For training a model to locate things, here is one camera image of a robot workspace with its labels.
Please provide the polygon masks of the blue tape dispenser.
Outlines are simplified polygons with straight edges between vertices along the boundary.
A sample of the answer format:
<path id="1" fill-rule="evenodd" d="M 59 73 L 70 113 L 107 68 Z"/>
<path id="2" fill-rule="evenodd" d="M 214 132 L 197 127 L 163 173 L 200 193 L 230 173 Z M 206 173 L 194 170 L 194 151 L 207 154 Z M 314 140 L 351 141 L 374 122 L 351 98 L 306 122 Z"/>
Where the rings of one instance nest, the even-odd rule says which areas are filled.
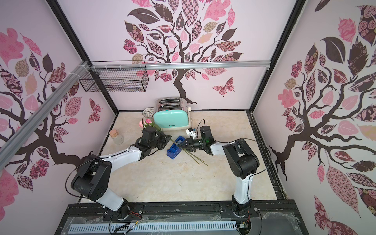
<path id="1" fill-rule="evenodd" d="M 184 140 L 184 137 L 179 136 L 175 141 L 172 142 L 172 146 L 166 151 L 166 155 L 172 160 L 174 160 L 182 151 L 178 145 Z"/>

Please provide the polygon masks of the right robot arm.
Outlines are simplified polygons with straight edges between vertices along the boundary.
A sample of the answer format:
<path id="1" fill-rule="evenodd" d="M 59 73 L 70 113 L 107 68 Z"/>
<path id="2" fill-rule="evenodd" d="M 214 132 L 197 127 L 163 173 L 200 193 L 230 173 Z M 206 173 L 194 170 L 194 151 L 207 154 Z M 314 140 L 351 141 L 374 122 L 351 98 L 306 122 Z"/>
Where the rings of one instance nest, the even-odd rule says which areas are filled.
<path id="1" fill-rule="evenodd" d="M 244 217 L 250 213 L 252 207 L 250 188 L 253 176 L 260 166 L 257 156 L 244 138 L 230 142 L 216 141 L 207 125 L 200 127 L 200 133 L 200 139 L 189 137 L 177 146 L 188 153 L 202 150 L 211 156 L 226 157 L 232 173 L 237 177 L 236 188 L 232 195 L 232 211 L 236 216 Z"/>

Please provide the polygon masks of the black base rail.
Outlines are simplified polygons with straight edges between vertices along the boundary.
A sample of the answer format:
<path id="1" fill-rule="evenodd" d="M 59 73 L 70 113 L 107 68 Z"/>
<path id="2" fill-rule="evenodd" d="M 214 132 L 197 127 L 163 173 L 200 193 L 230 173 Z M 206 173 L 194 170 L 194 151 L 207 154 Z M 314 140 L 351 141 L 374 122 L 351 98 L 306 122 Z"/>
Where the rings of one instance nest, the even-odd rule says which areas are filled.
<path id="1" fill-rule="evenodd" d="M 232 201 L 129 203 L 130 214 L 119 220 L 95 203 L 67 207 L 56 234 L 67 235 L 72 224 L 156 223 L 192 221 L 235 221 L 236 231 L 131 233 L 99 235 L 306 235 L 308 230 L 293 200 L 253 200 L 249 214 L 236 216 Z"/>

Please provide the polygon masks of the patterned ceramic bowl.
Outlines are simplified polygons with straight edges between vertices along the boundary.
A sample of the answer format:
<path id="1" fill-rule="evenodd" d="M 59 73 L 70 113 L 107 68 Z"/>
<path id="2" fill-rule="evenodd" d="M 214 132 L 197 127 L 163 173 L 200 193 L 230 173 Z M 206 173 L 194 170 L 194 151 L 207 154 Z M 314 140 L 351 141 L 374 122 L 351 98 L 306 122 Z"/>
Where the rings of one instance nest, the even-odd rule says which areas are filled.
<path id="1" fill-rule="evenodd" d="M 153 118 L 154 115 L 154 107 L 148 107 L 143 110 L 142 115 L 144 118 Z"/>

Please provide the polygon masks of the glass jar with pink lid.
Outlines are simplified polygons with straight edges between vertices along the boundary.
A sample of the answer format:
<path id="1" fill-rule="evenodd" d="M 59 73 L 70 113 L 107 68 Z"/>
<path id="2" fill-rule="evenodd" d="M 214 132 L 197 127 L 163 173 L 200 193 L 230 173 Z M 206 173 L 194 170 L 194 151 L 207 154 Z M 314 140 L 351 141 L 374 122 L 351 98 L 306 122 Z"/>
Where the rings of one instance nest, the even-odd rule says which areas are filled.
<path id="1" fill-rule="evenodd" d="M 109 135 L 110 137 L 112 138 L 113 142 L 116 144 L 116 145 L 121 145 L 123 142 L 124 142 L 124 138 L 123 136 L 119 133 L 118 130 L 116 129 L 112 129 L 110 132 L 109 132 Z"/>

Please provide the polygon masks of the mint green toaster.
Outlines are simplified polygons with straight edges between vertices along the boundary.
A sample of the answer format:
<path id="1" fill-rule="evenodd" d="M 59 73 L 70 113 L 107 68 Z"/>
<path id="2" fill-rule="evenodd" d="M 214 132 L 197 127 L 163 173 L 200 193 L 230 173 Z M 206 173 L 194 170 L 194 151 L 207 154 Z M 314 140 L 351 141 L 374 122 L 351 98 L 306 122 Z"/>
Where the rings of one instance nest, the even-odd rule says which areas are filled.
<path id="1" fill-rule="evenodd" d="M 182 130 L 191 127 L 188 103 L 180 97 L 158 99 L 153 120 L 162 130 Z"/>

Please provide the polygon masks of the dark pink artificial rose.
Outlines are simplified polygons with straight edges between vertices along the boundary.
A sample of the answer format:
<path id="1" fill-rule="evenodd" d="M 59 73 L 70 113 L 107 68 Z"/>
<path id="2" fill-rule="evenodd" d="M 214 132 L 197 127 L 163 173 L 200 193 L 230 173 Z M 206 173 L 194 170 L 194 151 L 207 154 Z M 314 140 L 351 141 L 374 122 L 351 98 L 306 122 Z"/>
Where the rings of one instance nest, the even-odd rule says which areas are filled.
<path id="1" fill-rule="evenodd" d="M 153 121 L 151 121 L 150 119 L 142 119 L 142 121 L 145 121 L 146 122 L 146 127 L 155 127 L 157 130 L 161 131 L 162 129 L 157 125 L 155 124 Z M 191 152 L 188 152 L 188 151 L 184 151 L 185 153 L 187 153 L 197 164 L 200 164 L 200 163 L 203 163 L 204 165 L 208 166 L 204 160 L 202 160 L 201 158 L 197 157 L 196 155 L 194 155 L 193 153 Z"/>

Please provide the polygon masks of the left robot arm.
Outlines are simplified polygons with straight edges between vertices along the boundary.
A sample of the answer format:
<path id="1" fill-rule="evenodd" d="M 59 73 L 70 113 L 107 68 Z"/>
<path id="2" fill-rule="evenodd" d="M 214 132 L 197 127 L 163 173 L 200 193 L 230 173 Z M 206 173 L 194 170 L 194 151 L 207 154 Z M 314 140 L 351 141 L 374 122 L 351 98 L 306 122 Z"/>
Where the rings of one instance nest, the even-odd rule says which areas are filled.
<path id="1" fill-rule="evenodd" d="M 111 174 L 130 163 L 151 155 L 152 150 L 163 150 L 171 136 L 155 127 L 146 127 L 142 136 L 129 148 L 104 156 L 92 155 L 77 168 L 70 187 L 105 208 L 113 217 L 123 220 L 130 214 L 128 201 L 109 188 Z"/>

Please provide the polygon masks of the light pink artificial rose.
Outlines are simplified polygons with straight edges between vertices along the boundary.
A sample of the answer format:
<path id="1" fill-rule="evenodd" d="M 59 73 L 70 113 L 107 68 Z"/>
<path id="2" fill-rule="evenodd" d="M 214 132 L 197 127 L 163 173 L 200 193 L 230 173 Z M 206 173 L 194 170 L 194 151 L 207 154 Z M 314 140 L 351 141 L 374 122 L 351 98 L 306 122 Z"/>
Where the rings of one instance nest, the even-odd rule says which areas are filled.
<path id="1" fill-rule="evenodd" d="M 145 128 L 146 122 L 141 120 L 140 123 L 139 123 L 139 126 L 142 127 L 142 128 Z"/>

